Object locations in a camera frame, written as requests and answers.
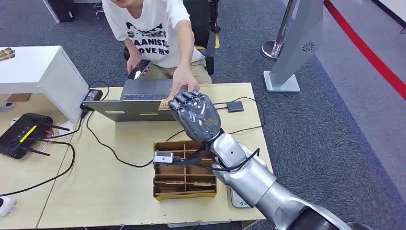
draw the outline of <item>person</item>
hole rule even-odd
[[[141,59],[151,61],[146,78],[172,78],[169,97],[186,85],[188,91],[212,83],[205,59],[194,47],[189,14],[182,0],[102,0],[107,21],[124,41],[130,73]]]

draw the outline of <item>cardboard divider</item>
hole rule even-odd
[[[174,157],[192,156],[201,146],[195,141],[160,142],[154,144],[154,151],[173,152]],[[206,156],[201,165],[211,166],[213,156]],[[214,197],[217,180],[213,171],[197,166],[154,165],[154,197],[161,199]]]

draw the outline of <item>black cable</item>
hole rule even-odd
[[[198,164],[196,166],[200,167],[200,168],[214,170],[214,171],[231,171],[233,169],[240,168],[240,167],[244,166],[244,164],[246,164],[249,160],[251,160],[256,154],[259,155],[259,148],[257,148],[249,157],[247,157],[245,159],[245,161],[241,162],[240,164],[238,164],[236,166],[232,166],[232,167],[228,167],[228,168],[218,169],[218,168],[213,168],[213,167],[210,167],[210,166],[200,165],[200,164]]]
[[[99,138],[96,136],[96,134],[93,132],[93,130],[90,129],[90,127],[89,127],[89,121],[90,121],[90,118],[91,118],[91,116],[93,115],[93,113],[94,113],[94,111],[91,112],[91,114],[90,114],[88,120],[86,121],[86,127],[87,127],[88,130],[93,134],[93,136],[96,138],[96,140],[97,140],[97,142],[98,142],[99,144],[103,145],[104,147],[110,149],[110,150],[113,152],[114,156],[116,157],[116,159],[117,159],[119,162],[121,162],[121,163],[123,163],[123,164],[126,164],[126,165],[130,165],[130,166],[136,167],[136,168],[144,168],[144,167],[148,166],[149,164],[151,164],[151,163],[154,161],[154,160],[152,159],[150,162],[148,162],[148,163],[146,163],[146,164],[144,164],[144,165],[135,165],[135,164],[131,164],[131,163],[125,162],[125,161],[121,160],[120,158],[118,158],[118,156],[117,156],[117,154],[115,153],[115,151],[114,151],[110,146],[108,146],[108,145],[102,143],[102,142],[99,140]]]
[[[175,134],[172,135],[170,138],[168,138],[166,141],[169,141],[170,139],[174,138],[176,135],[178,135],[179,133],[184,132],[184,131],[185,131],[185,130],[181,130],[181,131],[175,133]]]
[[[263,106],[261,103],[259,103],[257,100],[255,100],[255,99],[252,99],[252,98],[249,98],[249,97],[239,97],[239,98],[237,98],[237,99],[235,99],[235,100],[232,100],[232,101],[230,101],[230,102],[214,103],[213,105],[216,105],[216,104],[227,104],[227,103],[235,102],[235,101],[240,100],[240,99],[250,99],[250,100],[253,100],[253,101],[255,101],[256,103],[258,103],[258,104],[261,106],[262,119],[264,120],[264,123],[262,123],[260,126],[237,130],[237,131],[232,132],[232,133],[230,133],[230,134],[239,133],[239,132],[242,132],[242,131],[247,131],[247,130],[251,130],[251,129],[255,129],[255,128],[264,127],[264,126],[266,125],[264,106]],[[219,110],[219,109],[227,109],[227,107],[221,107],[221,108],[216,108],[216,109],[217,109],[217,110]],[[184,131],[184,130],[175,133],[175,134],[172,135],[170,138],[168,138],[166,141],[169,141],[170,139],[174,138],[175,136],[177,136],[179,133],[181,133],[181,132],[183,132],[183,131]]]
[[[250,98],[250,97],[239,97],[239,98],[234,99],[234,100],[232,100],[232,101],[230,101],[230,102],[220,102],[220,103],[214,103],[214,104],[227,104],[227,103],[235,102],[235,101],[240,100],[240,99],[250,99],[250,100],[255,101],[257,104],[259,104],[259,105],[261,106],[262,119],[264,120],[264,123],[261,123],[260,126],[255,126],[255,127],[251,127],[251,128],[245,128],[245,129],[237,130],[237,131],[232,132],[232,133],[230,133],[230,134],[239,133],[239,132],[242,132],[242,131],[247,131],[247,130],[251,130],[251,129],[255,129],[255,128],[262,128],[262,127],[266,126],[264,106],[263,106],[260,102],[258,102],[257,100],[255,100],[255,99],[252,99],[252,98]]]
[[[102,99],[102,101],[103,101],[103,100],[106,99],[106,97],[109,95],[109,92],[110,92],[110,85],[109,85],[109,84],[107,84],[106,82],[104,82],[104,81],[102,81],[102,80],[94,81],[94,82],[92,82],[92,83],[89,85],[89,90],[90,90],[90,87],[91,87],[93,84],[99,83],[99,82],[104,83],[104,84],[107,86],[107,93],[106,93],[106,95],[103,97],[103,99]],[[85,111],[85,110],[86,110],[86,108],[83,109],[83,111],[82,111],[82,113],[81,113],[81,115],[80,115],[79,126],[78,126],[78,128],[77,128],[75,131],[72,131],[72,132],[69,132],[69,133],[65,133],[65,134],[59,135],[59,136],[54,136],[54,137],[47,137],[47,138],[27,138],[26,140],[55,139],[55,138],[62,138],[62,137],[66,137],[66,136],[69,136],[69,135],[71,135],[71,134],[77,133],[77,132],[80,130],[80,128],[82,127],[82,121],[83,121],[83,119],[85,118],[85,114],[87,114],[87,111]]]
[[[94,82],[90,83],[90,85],[89,85],[89,90],[90,90],[90,87],[91,87],[94,83],[103,83],[103,84],[105,84],[105,85],[107,86],[107,93],[106,93],[106,95],[103,97],[103,99],[102,99],[102,101],[103,101],[104,99],[106,99],[107,95],[109,95],[109,92],[110,92],[110,85],[107,84],[105,81],[97,80],[97,81],[94,81]]]
[[[68,167],[68,169],[66,169],[63,173],[61,173],[61,174],[59,174],[59,175],[57,175],[57,176],[54,176],[54,177],[52,177],[51,179],[46,180],[46,181],[44,181],[44,182],[41,182],[41,183],[39,183],[39,184],[37,184],[37,185],[31,186],[31,187],[29,187],[29,188],[25,188],[25,189],[20,190],[20,191],[12,192],[12,193],[1,194],[0,197],[1,197],[1,196],[10,196],[10,195],[14,195],[14,194],[17,194],[17,193],[22,193],[22,192],[31,190],[31,189],[33,189],[33,188],[39,187],[39,186],[41,186],[41,185],[43,185],[43,184],[46,184],[46,183],[48,183],[48,182],[50,182],[50,181],[52,181],[52,180],[55,180],[56,178],[59,178],[59,177],[65,175],[66,173],[68,173],[68,172],[72,169],[73,164],[75,163],[75,148],[73,147],[73,145],[71,145],[70,143],[61,142],[61,141],[51,141],[51,140],[40,140],[40,141],[49,142],[49,143],[55,143],[55,144],[68,145],[68,146],[72,149],[72,162],[70,163],[70,166]]]
[[[107,93],[106,93],[106,95],[105,95],[105,96],[103,97],[103,99],[102,99],[102,100],[104,100],[104,99],[109,95],[109,92],[110,92],[110,86],[109,86],[109,84],[107,84],[107,83],[104,82],[104,81],[99,80],[99,81],[95,81],[95,82],[91,83],[91,84],[89,85],[89,89],[90,89],[90,86],[91,86],[91,85],[93,85],[94,83],[98,83],[98,82],[104,83],[104,84],[107,86]],[[65,175],[66,173],[68,173],[68,172],[72,169],[73,164],[75,163],[75,156],[76,156],[75,148],[74,148],[73,145],[70,144],[70,143],[62,142],[62,141],[51,141],[51,140],[48,140],[48,139],[61,138],[61,137],[65,137],[65,136],[68,136],[68,135],[71,135],[71,134],[74,134],[74,133],[78,132],[78,131],[80,130],[81,126],[82,126],[82,122],[83,122],[83,119],[84,119],[84,117],[85,117],[85,116],[84,116],[85,114],[86,114],[86,113],[85,113],[84,111],[82,111],[82,114],[80,115],[80,120],[79,120],[79,126],[78,126],[78,128],[77,128],[76,130],[70,132],[70,133],[65,133],[65,134],[63,134],[63,135],[54,136],[54,137],[47,137],[47,138],[27,138],[27,139],[26,139],[26,140],[37,140],[37,141],[43,141],[43,142],[49,142],[49,143],[55,143],[55,144],[68,145],[68,146],[72,149],[72,162],[70,163],[70,166],[69,166],[63,173],[61,173],[61,174],[59,174],[59,175],[57,175],[57,176],[54,176],[53,178],[51,178],[51,179],[49,179],[49,180],[46,180],[46,181],[41,182],[41,183],[39,183],[39,184],[36,184],[36,185],[34,185],[34,186],[31,186],[31,187],[28,187],[28,188],[25,188],[25,189],[22,189],[22,190],[19,190],[19,191],[16,191],[16,192],[12,192],[12,193],[1,194],[0,197],[1,197],[1,196],[11,196],[11,195],[14,195],[14,194],[22,193],[22,192],[25,192],[25,191],[28,191],[28,190],[37,188],[37,187],[39,187],[39,186],[41,186],[41,185],[43,185],[43,184],[46,184],[46,183],[48,183],[48,182],[50,182],[50,181],[53,181],[53,180],[55,180],[55,179],[57,179],[57,178],[59,178],[59,177]]]
[[[27,139],[25,139],[25,140],[47,140],[47,139],[55,139],[55,138],[62,138],[62,137],[66,137],[66,136],[69,136],[69,135],[71,135],[71,134],[77,133],[77,132],[80,130],[81,126],[82,126],[83,118],[84,118],[84,116],[80,116],[78,128],[77,128],[75,131],[72,131],[72,132],[70,132],[70,133],[65,133],[65,134],[62,134],[62,135],[59,135],[59,136],[45,137],[45,138],[27,138]]]

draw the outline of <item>black chair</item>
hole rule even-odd
[[[206,56],[206,70],[209,75],[214,73],[214,47],[215,32],[220,31],[217,23],[218,0],[183,0],[192,23],[194,33],[194,44],[203,47],[199,51]],[[130,54],[124,48],[124,58],[128,60]]]

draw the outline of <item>laptop lid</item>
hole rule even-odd
[[[173,121],[170,110],[158,111],[160,101],[84,101],[113,121]]]

